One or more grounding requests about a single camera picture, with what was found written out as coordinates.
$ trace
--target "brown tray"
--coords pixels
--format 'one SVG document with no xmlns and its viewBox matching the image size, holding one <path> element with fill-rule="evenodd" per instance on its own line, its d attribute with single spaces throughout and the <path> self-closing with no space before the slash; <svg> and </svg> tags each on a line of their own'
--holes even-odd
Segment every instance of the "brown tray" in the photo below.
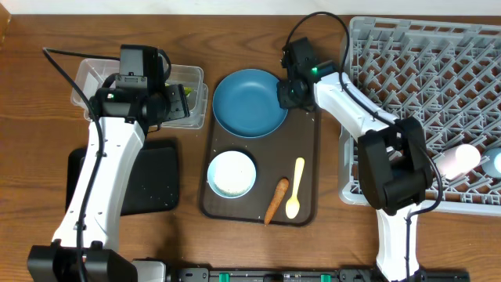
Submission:
<svg viewBox="0 0 501 282">
<path fill-rule="evenodd" d="M 213 219 L 229 219 L 243 222 L 263 223 L 266 210 L 281 178 L 290 181 L 289 189 L 280 203 L 271 224 L 284 226 L 305 226 L 316 214 L 318 190 L 318 150 L 320 112 L 307 113 L 304 110 L 289 110 L 285 121 L 278 129 L 256 139 L 245 139 L 227 132 L 211 119 L 208 136 L 206 163 L 200 188 L 200 210 Z M 207 168 L 212 159 L 227 150 L 245 153 L 256 165 L 257 178 L 252 189 L 236 199 L 226 199 L 212 191 L 207 182 Z M 288 219 L 285 205 L 292 194 L 296 158 L 305 159 L 297 199 L 301 204 L 296 218 Z"/>
</svg>

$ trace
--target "wooden table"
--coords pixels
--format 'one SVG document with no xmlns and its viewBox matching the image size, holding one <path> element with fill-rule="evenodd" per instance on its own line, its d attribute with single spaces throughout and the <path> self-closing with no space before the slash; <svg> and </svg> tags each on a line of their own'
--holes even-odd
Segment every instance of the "wooden table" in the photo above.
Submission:
<svg viewBox="0 0 501 282">
<path fill-rule="evenodd" d="M 122 43 L 158 46 L 173 63 L 200 66 L 210 97 L 227 74 L 259 68 L 284 77 L 279 59 L 299 16 L 14 16 L 0 52 L 0 280 L 31 280 L 33 244 L 49 245 L 63 218 L 67 157 L 88 138 L 70 86 L 41 54 L 42 46 L 119 55 Z M 344 16 L 349 22 L 350 16 Z M 501 25 L 501 17 L 420 17 Z M 339 58 L 343 37 L 334 21 L 312 19 L 297 32 L 322 56 Z M 81 59 L 57 56 L 74 77 Z M 332 269 L 372 266 L 378 251 L 375 211 L 337 194 L 340 126 L 323 114 L 319 209 L 304 228 L 213 220 L 197 207 L 207 128 L 164 129 L 181 156 L 181 199 L 170 212 L 121 219 L 120 253 L 174 266 Z M 428 269 L 466 269 L 473 281 L 501 275 L 501 218 L 431 213 L 420 217 L 417 255 Z"/>
</svg>

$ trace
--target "yellow spoon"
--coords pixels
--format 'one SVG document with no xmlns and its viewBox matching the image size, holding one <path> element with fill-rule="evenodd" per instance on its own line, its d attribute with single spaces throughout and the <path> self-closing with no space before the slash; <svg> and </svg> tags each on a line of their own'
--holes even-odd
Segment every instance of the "yellow spoon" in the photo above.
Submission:
<svg viewBox="0 0 501 282">
<path fill-rule="evenodd" d="M 285 205 L 285 213 L 289 219 L 296 217 L 299 212 L 299 201 L 297 200 L 297 191 L 299 190 L 299 182 L 303 175 L 303 168 L 305 167 L 305 159 L 298 157 L 296 159 L 296 168 L 294 169 L 294 185 L 292 188 L 292 196 Z"/>
</svg>

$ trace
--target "white bowl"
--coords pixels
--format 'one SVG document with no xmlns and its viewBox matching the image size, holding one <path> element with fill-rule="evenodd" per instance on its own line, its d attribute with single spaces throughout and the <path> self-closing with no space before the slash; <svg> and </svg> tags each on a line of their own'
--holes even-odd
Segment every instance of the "white bowl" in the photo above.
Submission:
<svg viewBox="0 0 501 282">
<path fill-rule="evenodd" d="M 221 197 L 242 197 L 256 181 L 256 166 L 246 154 L 226 151 L 209 164 L 207 181 L 214 193 Z"/>
</svg>

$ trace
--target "carrot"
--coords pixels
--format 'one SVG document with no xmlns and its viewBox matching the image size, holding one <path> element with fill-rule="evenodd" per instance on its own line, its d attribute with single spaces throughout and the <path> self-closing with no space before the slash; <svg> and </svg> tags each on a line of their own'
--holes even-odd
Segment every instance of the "carrot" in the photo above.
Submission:
<svg viewBox="0 0 501 282">
<path fill-rule="evenodd" d="M 268 225 L 269 222 L 272 221 L 272 218 L 275 215 L 276 210 L 279 208 L 280 202 L 282 202 L 287 189 L 289 189 L 289 180 L 281 179 L 276 185 L 275 195 L 273 196 L 272 202 L 268 206 L 268 211 L 266 211 L 265 225 Z"/>
</svg>

